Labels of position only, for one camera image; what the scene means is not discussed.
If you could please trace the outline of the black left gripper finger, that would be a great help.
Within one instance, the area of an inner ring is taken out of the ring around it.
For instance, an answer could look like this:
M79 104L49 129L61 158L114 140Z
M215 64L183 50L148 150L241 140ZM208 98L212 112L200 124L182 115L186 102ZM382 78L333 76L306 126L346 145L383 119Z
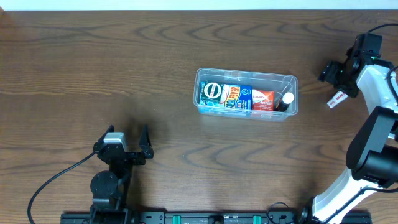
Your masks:
M152 144L150 143L147 125L144 125L143 130L141 132L139 147L146 159L152 159L154 157L154 150Z
M109 128L105 131L105 133L97 140L97 144L103 144L104 139L108 133L112 133L114 131L114 126L110 125Z

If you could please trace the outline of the white and green medicine box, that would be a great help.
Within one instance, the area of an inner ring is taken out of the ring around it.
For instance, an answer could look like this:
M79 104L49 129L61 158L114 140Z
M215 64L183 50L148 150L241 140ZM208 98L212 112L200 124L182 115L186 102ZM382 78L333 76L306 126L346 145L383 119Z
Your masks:
M347 99L348 95L342 91L338 91L328 102L327 105L330 108L334 108L336 105Z

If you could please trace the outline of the dark bottle yellow label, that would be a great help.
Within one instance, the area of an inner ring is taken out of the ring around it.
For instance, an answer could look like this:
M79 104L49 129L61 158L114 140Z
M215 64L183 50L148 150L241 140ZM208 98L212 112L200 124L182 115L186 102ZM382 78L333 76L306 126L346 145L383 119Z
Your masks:
M285 93L276 104L274 111L285 112L294 101L295 96L291 92Z

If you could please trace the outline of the red panadol box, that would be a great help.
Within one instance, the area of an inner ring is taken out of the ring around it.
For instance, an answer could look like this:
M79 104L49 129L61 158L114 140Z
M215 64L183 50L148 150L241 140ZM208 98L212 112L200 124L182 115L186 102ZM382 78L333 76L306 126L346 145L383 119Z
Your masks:
M274 110L274 91L256 90L252 91L252 109L261 111Z

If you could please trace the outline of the green round-logo box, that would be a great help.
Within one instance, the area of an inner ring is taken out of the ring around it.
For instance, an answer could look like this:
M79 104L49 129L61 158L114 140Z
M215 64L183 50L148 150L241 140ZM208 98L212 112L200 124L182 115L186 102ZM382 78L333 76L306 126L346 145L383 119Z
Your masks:
M220 104L223 87L223 83L208 81L201 82L200 103L207 106Z

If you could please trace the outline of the blue cool fever box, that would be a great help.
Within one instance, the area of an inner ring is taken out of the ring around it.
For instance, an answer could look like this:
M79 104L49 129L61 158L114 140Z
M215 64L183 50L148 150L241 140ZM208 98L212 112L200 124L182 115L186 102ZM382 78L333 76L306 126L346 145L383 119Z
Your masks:
M252 86L225 84L221 103L210 106L222 109L250 110L252 106Z

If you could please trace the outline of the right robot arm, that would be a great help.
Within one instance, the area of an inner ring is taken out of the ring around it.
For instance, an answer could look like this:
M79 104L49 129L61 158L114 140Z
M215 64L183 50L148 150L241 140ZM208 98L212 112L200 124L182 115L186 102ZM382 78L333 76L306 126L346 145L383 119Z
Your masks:
M349 97L362 93L369 117L349 145L343 173L308 201L296 223L372 223L354 207L375 192L397 192L397 148L386 144L397 139L397 66L381 59L381 45L382 36L359 34L345 62L329 61L318 78Z

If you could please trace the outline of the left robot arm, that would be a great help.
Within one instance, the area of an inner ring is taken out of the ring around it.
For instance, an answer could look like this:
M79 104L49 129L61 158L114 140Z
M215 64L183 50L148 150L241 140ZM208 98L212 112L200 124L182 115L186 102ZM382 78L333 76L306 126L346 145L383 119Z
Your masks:
M139 139L140 151L128 152L124 133L110 126L95 142L93 152L109 165L109 169L97 173L91 180L93 204L90 207L89 224L139 223L139 212L127 207L127 195L134 166L143 166L146 159L154 157L147 126Z

